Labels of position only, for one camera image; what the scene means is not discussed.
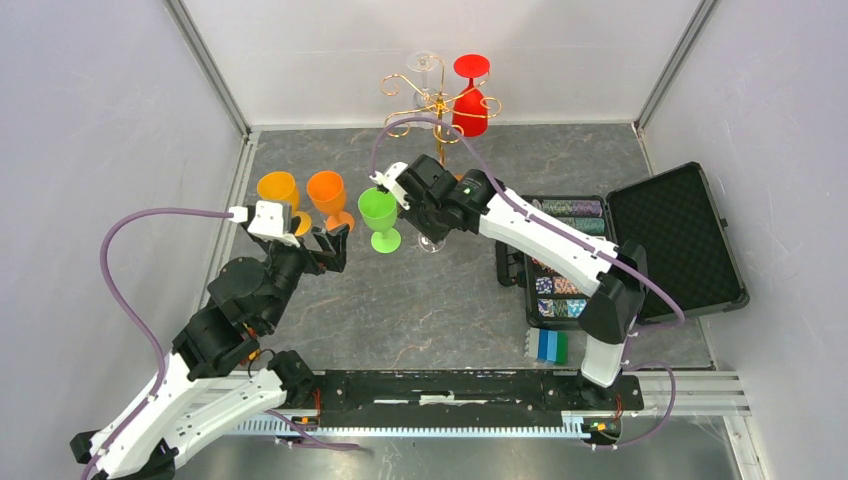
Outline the clear flute glass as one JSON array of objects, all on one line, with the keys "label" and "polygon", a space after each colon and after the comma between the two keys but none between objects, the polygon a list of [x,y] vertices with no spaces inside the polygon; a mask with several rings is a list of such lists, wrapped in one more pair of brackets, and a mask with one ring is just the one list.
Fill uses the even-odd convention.
[{"label": "clear flute glass", "polygon": [[437,253],[444,248],[445,242],[444,241],[434,242],[434,241],[430,240],[429,238],[427,238],[426,236],[424,236],[423,234],[420,234],[418,236],[418,245],[423,251],[425,251],[427,253]]}]

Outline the green wine glass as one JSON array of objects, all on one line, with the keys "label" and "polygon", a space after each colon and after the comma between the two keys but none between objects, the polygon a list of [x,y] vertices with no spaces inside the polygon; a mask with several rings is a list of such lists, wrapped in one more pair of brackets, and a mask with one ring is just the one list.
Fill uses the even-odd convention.
[{"label": "green wine glass", "polygon": [[366,226],[372,230],[372,248],[381,254],[396,251],[402,241],[395,229],[398,214],[396,199],[390,193],[372,187],[360,195],[357,206]]}]

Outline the orange wine glass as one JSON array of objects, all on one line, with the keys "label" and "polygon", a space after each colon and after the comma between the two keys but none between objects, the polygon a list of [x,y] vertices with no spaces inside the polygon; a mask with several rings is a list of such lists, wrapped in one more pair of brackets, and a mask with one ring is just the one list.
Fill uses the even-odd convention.
[{"label": "orange wine glass", "polygon": [[307,182],[307,195],[315,208],[326,216],[326,230],[335,230],[343,225],[354,229],[355,219],[345,210],[347,195],[339,173],[323,170],[312,175]]}]

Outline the yellow wine glass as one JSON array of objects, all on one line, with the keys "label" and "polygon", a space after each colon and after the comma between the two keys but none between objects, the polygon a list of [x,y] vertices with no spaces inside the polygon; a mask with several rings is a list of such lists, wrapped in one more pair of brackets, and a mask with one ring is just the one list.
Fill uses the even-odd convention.
[{"label": "yellow wine glass", "polygon": [[300,193],[294,176],[286,171],[274,171],[264,175],[257,184],[257,193],[262,200],[286,202],[292,207],[292,218],[299,220],[295,235],[301,237],[312,227],[308,213],[300,209]]}]

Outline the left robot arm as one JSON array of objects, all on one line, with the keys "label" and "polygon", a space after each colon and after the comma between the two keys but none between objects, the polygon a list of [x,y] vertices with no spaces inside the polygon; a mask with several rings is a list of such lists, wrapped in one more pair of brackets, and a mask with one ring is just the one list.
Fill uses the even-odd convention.
[{"label": "left robot arm", "polygon": [[260,337],[274,332],[303,275],[344,270],[349,228],[313,228],[312,234],[318,251],[261,241],[264,259],[229,261],[208,285],[207,304],[173,340],[164,378],[151,381],[157,392],[140,394],[144,409],[137,416],[125,410],[101,430],[75,435],[75,460],[97,479],[171,479],[251,417],[283,405],[316,405],[315,375],[293,350],[275,353],[248,378],[237,370],[259,351]]}]

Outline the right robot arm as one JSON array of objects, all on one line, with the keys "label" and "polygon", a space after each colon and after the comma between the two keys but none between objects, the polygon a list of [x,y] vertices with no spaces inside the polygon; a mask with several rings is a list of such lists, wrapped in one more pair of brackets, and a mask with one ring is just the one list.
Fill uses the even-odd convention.
[{"label": "right robot arm", "polygon": [[647,296],[646,252],[580,232],[542,212],[486,169],[462,178],[427,155],[396,162],[372,176],[404,218],[434,243],[454,230],[486,237],[526,254],[587,295],[578,317],[587,335],[577,382],[580,400],[602,408],[618,393],[627,335]]}]

